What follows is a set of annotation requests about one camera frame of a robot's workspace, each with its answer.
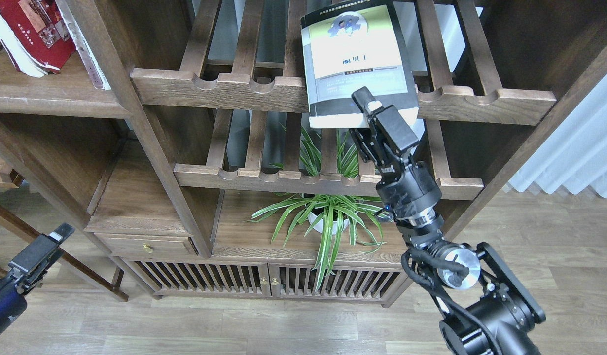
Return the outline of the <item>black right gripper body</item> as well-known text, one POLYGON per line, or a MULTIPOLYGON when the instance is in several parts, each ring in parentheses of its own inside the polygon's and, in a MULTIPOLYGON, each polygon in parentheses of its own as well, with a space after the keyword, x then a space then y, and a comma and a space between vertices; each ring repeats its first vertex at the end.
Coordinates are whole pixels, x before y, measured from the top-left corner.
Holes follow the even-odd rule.
POLYGON ((441 199, 438 184, 411 150, 420 140, 394 106, 363 108, 367 128, 350 129, 365 162, 372 161, 381 180, 376 191, 396 222, 434 222, 441 199))

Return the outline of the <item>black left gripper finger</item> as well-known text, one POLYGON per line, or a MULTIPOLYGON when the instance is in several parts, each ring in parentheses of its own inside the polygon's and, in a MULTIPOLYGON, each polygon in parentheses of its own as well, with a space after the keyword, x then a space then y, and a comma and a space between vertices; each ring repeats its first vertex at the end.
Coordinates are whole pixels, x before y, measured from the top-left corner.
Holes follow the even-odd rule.
POLYGON ((40 234, 8 263, 8 273, 15 277, 40 277, 64 254, 60 245, 74 232, 71 225, 61 224, 49 235, 40 234))

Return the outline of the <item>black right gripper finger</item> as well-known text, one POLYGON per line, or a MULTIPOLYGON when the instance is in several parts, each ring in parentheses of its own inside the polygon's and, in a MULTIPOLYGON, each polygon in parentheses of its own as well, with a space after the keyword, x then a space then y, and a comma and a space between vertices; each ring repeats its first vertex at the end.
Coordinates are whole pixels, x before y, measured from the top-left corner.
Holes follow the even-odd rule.
POLYGON ((368 87, 355 90, 352 99, 366 117, 371 117, 383 109, 382 103, 372 95, 368 87))

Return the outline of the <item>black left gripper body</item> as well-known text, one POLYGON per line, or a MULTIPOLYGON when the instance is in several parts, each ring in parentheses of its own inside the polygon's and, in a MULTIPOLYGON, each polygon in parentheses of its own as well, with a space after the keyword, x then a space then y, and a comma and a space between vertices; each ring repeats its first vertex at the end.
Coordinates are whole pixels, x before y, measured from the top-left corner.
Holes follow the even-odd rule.
POLYGON ((25 296, 36 284, 37 277, 23 274, 17 268, 0 279, 0 335, 25 311, 28 306, 25 296))

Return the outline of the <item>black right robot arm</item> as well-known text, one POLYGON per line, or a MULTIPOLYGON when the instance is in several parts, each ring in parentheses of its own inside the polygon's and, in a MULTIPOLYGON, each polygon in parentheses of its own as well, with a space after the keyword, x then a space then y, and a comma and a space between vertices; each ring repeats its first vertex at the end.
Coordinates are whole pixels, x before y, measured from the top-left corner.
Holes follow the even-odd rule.
POLYGON ((491 245, 445 239, 435 211, 442 193, 428 168, 412 157, 420 140, 398 109, 384 106, 366 87, 352 98, 365 127, 350 133, 381 175, 376 191, 382 213, 407 245, 402 268, 439 309, 447 347, 455 355, 538 355, 529 332, 546 320, 542 307, 491 245))

